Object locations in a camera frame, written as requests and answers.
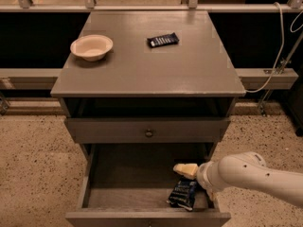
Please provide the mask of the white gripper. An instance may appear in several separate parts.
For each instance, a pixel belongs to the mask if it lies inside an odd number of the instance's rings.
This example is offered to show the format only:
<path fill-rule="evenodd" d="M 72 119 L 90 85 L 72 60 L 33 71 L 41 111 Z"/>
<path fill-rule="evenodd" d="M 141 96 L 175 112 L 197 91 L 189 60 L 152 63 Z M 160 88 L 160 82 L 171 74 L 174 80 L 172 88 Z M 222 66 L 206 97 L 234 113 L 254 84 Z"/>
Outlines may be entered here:
<path fill-rule="evenodd" d="M 173 170 L 187 179 L 196 178 L 198 184 L 206 190 L 211 201 L 216 200 L 214 192 L 222 190 L 218 164 L 215 162 L 209 161 L 199 167 L 197 164 L 176 164 Z"/>

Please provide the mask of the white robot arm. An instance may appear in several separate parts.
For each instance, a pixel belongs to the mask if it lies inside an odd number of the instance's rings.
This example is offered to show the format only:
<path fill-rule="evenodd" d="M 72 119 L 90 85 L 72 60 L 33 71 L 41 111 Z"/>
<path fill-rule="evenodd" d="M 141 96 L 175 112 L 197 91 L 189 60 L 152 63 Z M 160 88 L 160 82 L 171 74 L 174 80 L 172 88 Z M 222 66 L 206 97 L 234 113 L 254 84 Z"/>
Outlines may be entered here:
<path fill-rule="evenodd" d="M 187 179 L 196 180 L 211 199 L 225 188 L 237 187 L 303 207 L 303 174 L 269 168 L 263 157 L 253 151 L 227 155 L 199 166 L 176 164 L 173 170 Z"/>

